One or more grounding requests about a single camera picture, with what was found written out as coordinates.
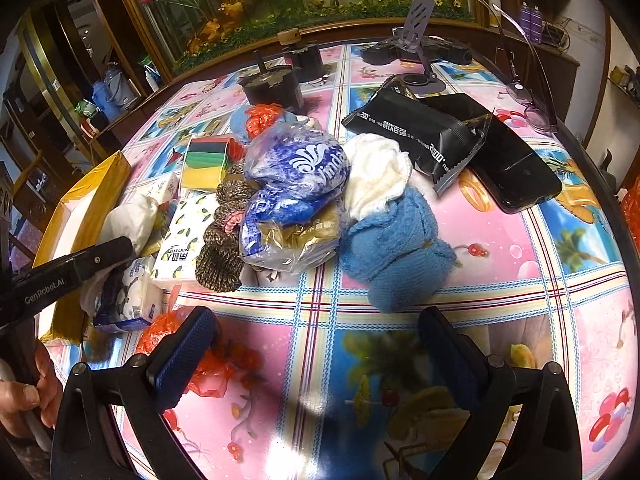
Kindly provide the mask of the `person's left hand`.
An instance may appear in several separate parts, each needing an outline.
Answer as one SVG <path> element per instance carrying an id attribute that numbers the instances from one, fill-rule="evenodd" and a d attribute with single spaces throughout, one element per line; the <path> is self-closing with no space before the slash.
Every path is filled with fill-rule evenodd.
<path id="1" fill-rule="evenodd" d="M 39 408 L 41 421 L 48 428 L 54 428 L 58 419 L 63 388 L 55 374 L 50 354 L 39 339 L 35 341 L 35 363 L 39 373 L 37 385 L 1 383 L 1 423 L 17 439 L 32 438 L 32 432 L 23 418 L 24 413 Z"/>

